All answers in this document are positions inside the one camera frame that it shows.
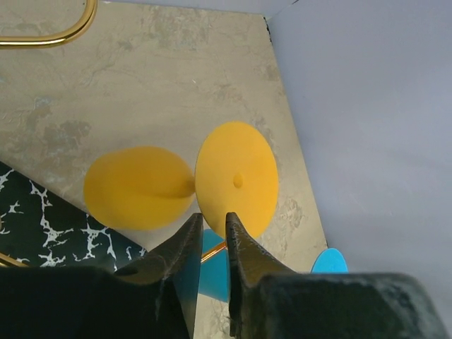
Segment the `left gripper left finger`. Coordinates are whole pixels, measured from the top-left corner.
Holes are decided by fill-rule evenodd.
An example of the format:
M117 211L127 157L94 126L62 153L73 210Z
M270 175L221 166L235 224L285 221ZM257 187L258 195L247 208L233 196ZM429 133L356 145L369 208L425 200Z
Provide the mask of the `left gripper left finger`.
M192 338L203 218L114 273L96 267L1 270L2 338Z

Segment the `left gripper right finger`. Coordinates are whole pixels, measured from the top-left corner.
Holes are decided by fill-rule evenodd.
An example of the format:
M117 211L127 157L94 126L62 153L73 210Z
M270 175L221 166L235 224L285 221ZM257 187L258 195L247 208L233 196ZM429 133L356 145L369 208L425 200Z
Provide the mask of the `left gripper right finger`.
M297 273L225 216L233 338L450 338L416 279Z

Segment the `blue wine glass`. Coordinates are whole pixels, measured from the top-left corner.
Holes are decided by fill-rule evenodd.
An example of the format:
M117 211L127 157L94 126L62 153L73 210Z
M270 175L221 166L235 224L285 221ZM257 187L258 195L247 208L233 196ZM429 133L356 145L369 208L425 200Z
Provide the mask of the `blue wine glass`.
M203 251L213 249L222 243L222 238L211 229L203 231ZM322 251L315 260L311 273L347 273L345 257L334 248ZM198 292L207 297L228 302L229 299L229 262L227 250L201 264Z

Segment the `yellow wine glass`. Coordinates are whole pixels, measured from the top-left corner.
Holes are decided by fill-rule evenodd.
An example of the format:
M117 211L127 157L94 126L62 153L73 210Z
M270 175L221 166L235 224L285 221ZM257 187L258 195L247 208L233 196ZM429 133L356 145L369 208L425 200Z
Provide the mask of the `yellow wine glass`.
M180 218L196 201L208 226L225 236L236 213L260 236L278 200L278 169L267 140L252 125L231 121L204 140L194 168L165 148L142 145L100 156L83 184L88 212L115 230L156 230Z

